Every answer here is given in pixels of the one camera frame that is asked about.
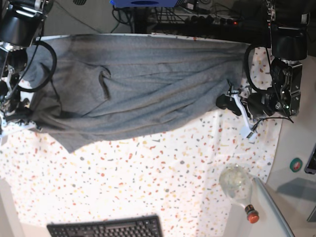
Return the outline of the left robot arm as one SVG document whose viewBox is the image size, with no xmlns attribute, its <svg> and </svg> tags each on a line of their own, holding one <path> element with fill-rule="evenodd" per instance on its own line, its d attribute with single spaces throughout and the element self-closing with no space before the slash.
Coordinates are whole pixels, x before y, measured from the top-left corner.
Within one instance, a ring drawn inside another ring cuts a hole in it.
<svg viewBox="0 0 316 237">
<path fill-rule="evenodd" d="M 241 89 L 230 85 L 227 95 L 217 98 L 220 109 L 229 109 L 240 116 L 241 109 L 233 101 L 237 96 L 248 119 L 260 120 L 279 113 L 286 119 L 296 116 L 300 108 L 301 60 L 308 55 L 308 23 L 315 10 L 314 0 L 267 0 L 265 39 L 251 44 L 244 54 L 244 71 L 249 84 L 249 95 L 241 96 Z M 273 60 L 268 60 L 272 85 L 258 88 L 250 75 L 249 55 L 256 48 L 270 49 Z"/>
</svg>

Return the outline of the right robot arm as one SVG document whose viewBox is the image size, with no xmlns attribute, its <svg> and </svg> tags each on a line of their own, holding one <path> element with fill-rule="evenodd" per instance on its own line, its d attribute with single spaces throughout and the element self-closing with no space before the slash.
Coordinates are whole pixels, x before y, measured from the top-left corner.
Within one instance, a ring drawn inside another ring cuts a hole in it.
<svg viewBox="0 0 316 237">
<path fill-rule="evenodd" d="M 52 79 L 57 66 L 53 48 L 41 40 L 44 21 L 53 6 L 52 0 L 10 0 L 0 20 L 0 120 L 18 125 L 31 124 L 32 111 L 21 92 L 34 93 Z M 42 46 L 52 57 L 52 67 L 46 79 L 37 87 L 26 89 L 19 83 L 29 70 L 33 58 L 27 48 Z"/>
</svg>

